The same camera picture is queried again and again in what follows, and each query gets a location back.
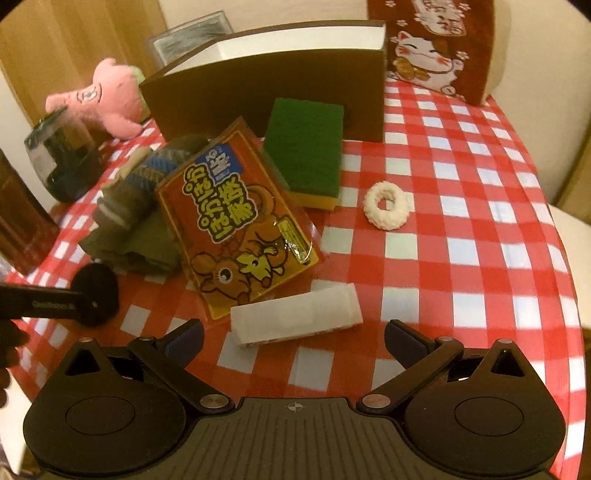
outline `stuffed animal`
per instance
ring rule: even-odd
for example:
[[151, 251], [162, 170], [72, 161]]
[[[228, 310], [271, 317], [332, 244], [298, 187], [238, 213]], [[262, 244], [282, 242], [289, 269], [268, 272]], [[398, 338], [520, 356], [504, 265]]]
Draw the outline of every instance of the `stuffed animal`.
[[104, 129], [114, 137], [128, 140], [142, 132], [139, 122], [150, 114], [139, 91], [144, 80], [139, 68], [104, 59], [95, 69], [92, 85], [50, 95], [45, 110], [50, 113], [67, 105], [89, 128]]

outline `table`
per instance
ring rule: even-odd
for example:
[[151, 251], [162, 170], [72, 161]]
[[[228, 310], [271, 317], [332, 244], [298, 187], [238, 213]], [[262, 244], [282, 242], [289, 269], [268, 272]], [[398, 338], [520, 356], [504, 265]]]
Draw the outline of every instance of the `table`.
[[[486, 348], [497, 338], [519, 344], [556, 399], [567, 438], [553, 472], [575, 480], [583, 445], [585, 377], [574, 288], [534, 165], [493, 99], [483, 108], [411, 85], [385, 88], [385, 143], [344, 144], [340, 206], [310, 210], [328, 253], [317, 278], [292, 293], [353, 282], [362, 326], [312, 338], [241, 349], [229, 322], [209, 326], [203, 351], [188, 370], [234, 400], [259, 396], [347, 396], [363, 393], [402, 370], [385, 349], [383, 328], [401, 319], [424, 334], [451, 335]], [[163, 143], [153, 121], [128, 142], [102, 146], [103, 180], [139, 145]], [[373, 228], [361, 209], [381, 180], [407, 192], [411, 215], [401, 229]], [[51, 254], [27, 278], [8, 281], [65, 287], [90, 259], [77, 246], [93, 226], [101, 195], [95, 187], [61, 220]], [[14, 375], [33, 398], [80, 336], [124, 345], [135, 336], [162, 336], [204, 310], [182, 274], [118, 272], [121, 310], [108, 325], [24, 319], [31, 342]]]

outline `brown box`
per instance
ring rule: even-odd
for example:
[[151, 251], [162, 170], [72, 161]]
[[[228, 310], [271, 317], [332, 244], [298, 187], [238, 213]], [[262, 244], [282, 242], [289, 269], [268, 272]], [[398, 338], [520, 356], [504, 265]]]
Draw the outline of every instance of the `brown box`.
[[148, 78], [141, 90], [167, 140], [213, 138], [239, 116], [263, 137], [281, 97], [343, 105], [345, 139], [381, 142], [385, 39], [380, 21], [249, 30], [196, 48]]

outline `human hand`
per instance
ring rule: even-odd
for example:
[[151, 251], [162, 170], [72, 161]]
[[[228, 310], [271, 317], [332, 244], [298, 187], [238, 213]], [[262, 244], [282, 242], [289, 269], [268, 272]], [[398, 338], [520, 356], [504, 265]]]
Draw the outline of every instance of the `human hand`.
[[14, 322], [0, 320], [0, 407], [7, 401], [6, 389], [10, 384], [7, 368], [18, 364], [19, 356], [15, 347], [29, 341], [27, 332], [23, 332]]

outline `white chair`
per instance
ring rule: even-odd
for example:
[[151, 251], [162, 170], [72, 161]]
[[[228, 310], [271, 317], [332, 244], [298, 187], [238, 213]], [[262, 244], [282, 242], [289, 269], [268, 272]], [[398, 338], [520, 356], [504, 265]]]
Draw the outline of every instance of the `white chair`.
[[581, 326], [591, 329], [591, 226], [554, 206], [550, 213], [569, 259]]

